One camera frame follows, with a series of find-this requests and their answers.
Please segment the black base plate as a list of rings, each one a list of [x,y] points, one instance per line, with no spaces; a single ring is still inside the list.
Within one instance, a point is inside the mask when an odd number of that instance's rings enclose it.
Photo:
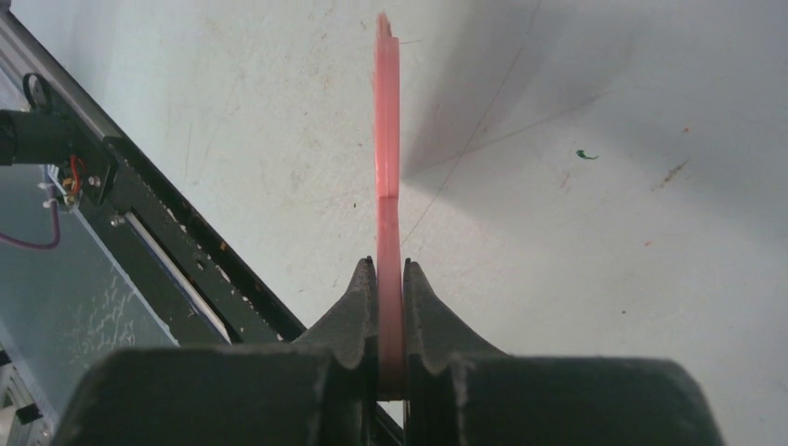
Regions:
[[[331,354],[338,384],[319,377],[320,441],[401,445],[402,429],[377,404],[376,277],[362,259],[347,291],[306,328],[125,136],[92,131],[47,79],[24,74],[28,111],[2,111],[1,162],[54,166],[57,198],[75,204],[181,353],[312,346]]]

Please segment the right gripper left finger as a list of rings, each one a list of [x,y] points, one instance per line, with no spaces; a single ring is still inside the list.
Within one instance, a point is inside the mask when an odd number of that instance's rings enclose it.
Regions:
[[[124,348],[93,365],[57,445],[371,445],[376,277],[364,258],[342,297],[291,342]]]

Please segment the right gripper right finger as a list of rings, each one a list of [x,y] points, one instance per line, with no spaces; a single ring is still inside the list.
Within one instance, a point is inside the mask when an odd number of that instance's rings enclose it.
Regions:
[[[504,353],[403,273],[408,445],[720,445],[699,384],[654,358]]]

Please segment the aluminium frame rail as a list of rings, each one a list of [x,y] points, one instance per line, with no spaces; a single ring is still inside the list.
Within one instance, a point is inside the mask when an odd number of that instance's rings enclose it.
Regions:
[[[42,75],[50,83],[57,97],[97,137],[125,137],[121,127],[40,44],[8,7],[1,8],[1,70],[18,89],[22,89],[24,74],[34,72]]]

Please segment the pink hand brush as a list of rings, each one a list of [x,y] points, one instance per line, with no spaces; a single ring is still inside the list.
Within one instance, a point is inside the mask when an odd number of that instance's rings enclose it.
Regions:
[[[385,13],[374,43],[374,176],[378,299],[378,398],[402,400],[404,313],[399,221],[401,163],[400,41]]]

